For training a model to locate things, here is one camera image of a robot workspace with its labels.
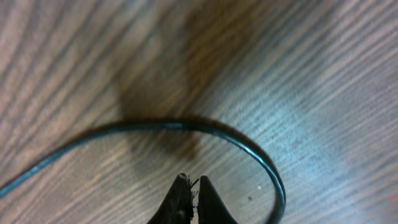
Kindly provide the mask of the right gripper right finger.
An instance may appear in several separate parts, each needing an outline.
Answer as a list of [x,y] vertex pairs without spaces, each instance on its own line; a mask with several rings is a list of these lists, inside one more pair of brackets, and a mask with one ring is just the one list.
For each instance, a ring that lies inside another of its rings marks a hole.
[[237,224],[205,175],[200,177],[197,211],[199,224]]

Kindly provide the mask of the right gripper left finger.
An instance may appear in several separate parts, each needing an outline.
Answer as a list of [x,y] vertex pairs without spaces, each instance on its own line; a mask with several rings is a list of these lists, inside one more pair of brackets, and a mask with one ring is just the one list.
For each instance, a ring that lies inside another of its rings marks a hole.
[[195,207],[194,185],[187,174],[179,173],[147,224],[191,224]]

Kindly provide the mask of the black cable silver plug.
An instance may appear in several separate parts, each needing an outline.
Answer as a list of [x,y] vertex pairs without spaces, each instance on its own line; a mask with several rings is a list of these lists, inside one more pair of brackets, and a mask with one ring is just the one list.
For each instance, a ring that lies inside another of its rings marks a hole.
[[[49,164],[55,162],[66,153],[70,152],[74,148],[81,146],[84,143],[104,137],[110,134],[125,133],[133,131],[163,131],[163,130],[177,130],[177,131],[197,131],[201,133],[207,133],[212,136],[217,136],[224,139],[231,144],[242,149],[245,153],[249,154],[260,166],[267,172],[275,191],[275,201],[270,214],[265,221],[266,224],[277,224],[281,221],[286,206],[286,192],[280,175],[273,164],[272,160],[268,155],[258,146],[255,142],[249,139],[244,134],[229,127],[223,123],[212,121],[208,119],[168,119],[168,118],[156,118],[156,119],[136,119],[130,121],[117,122],[107,124],[99,128],[89,130],[82,133],[79,137],[66,143],[53,153],[45,156],[42,160],[20,173],[12,180],[7,182],[1,187],[1,197],[5,197],[8,193],[13,191],[15,188],[24,183],[27,179],[38,173]],[[194,216],[198,215],[198,195],[200,189],[200,178],[197,179],[192,190],[195,193],[193,199]]]

